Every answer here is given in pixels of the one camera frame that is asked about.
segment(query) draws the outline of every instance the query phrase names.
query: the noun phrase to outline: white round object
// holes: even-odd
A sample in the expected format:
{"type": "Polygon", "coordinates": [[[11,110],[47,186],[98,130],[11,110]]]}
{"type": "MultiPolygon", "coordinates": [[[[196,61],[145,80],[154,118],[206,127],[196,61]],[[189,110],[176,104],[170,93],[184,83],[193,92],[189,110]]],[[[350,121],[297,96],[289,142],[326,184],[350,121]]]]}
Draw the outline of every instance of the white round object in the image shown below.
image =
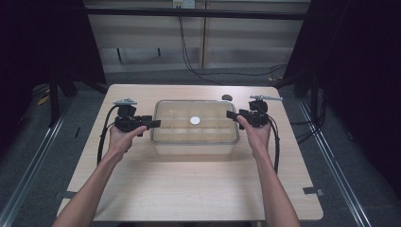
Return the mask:
{"type": "Polygon", "coordinates": [[[201,119],[198,116],[192,116],[191,119],[189,119],[192,125],[199,125],[201,122],[201,119]]]}

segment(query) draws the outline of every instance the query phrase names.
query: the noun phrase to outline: black pipe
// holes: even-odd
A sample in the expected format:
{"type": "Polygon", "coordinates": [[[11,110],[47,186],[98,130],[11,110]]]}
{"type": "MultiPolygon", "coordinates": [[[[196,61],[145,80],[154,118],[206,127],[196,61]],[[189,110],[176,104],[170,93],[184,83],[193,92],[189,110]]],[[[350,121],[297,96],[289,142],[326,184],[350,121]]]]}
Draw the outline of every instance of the black pipe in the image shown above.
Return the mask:
{"type": "Polygon", "coordinates": [[[237,11],[215,9],[158,9],[158,8],[43,8],[45,10],[84,11],[92,15],[130,15],[130,16],[173,16],[173,17],[210,17],[210,18],[242,18],[303,21],[306,19],[324,19],[328,15],[310,15],[301,12],[270,11],[237,11]]]}

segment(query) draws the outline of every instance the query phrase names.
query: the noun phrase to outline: wrist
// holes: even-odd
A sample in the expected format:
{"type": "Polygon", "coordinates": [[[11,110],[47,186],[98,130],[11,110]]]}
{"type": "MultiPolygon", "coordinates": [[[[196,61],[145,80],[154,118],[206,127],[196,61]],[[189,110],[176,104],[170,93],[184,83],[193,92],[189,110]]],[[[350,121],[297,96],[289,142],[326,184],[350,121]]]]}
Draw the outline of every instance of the wrist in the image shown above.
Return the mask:
{"type": "Polygon", "coordinates": [[[253,157],[259,167],[273,168],[269,152],[266,148],[259,148],[253,150],[253,157]]]}
{"type": "Polygon", "coordinates": [[[110,148],[103,156],[101,162],[116,166],[123,159],[123,155],[124,154],[110,148]]]}

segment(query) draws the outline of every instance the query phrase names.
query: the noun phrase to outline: forearm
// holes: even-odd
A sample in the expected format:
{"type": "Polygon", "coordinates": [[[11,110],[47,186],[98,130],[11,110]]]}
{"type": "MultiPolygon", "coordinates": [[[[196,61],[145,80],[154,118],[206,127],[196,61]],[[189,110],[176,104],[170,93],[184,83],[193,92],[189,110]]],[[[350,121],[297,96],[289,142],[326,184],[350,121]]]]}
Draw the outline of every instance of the forearm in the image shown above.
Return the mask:
{"type": "Polygon", "coordinates": [[[269,156],[256,159],[268,226],[300,226],[288,195],[278,179],[269,156]]]}
{"type": "Polygon", "coordinates": [[[64,207],[53,226],[90,226],[117,161],[105,156],[85,185],[64,207]]]}

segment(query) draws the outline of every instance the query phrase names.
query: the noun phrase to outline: black controller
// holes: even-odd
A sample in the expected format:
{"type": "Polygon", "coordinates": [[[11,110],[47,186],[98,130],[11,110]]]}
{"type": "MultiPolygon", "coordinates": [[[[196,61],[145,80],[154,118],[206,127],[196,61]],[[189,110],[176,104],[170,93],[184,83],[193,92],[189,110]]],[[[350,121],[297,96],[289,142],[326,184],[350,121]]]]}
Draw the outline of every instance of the black controller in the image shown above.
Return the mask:
{"type": "MultiPolygon", "coordinates": [[[[236,117],[242,115],[247,119],[248,123],[255,128],[261,128],[262,126],[269,124],[268,104],[260,98],[256,98],[255,101],[249,102],[249,104],[249,110],[240,109],[238,113],[227,111],[226,116],[237,122],[236,117]]],[[[241,125],[239,125],[239,128],[244,130],[244,127],[241,125]]]]}
{"type": "Polygon", "coordinates": [[[135,116],[135,112],[136,108],[131,105],[118,106],[114,125],[123,132],[134,131],[141,126],[146,126],[148,130],[160,127],[160,120],[152,120],[151,115],[135,116]]]}

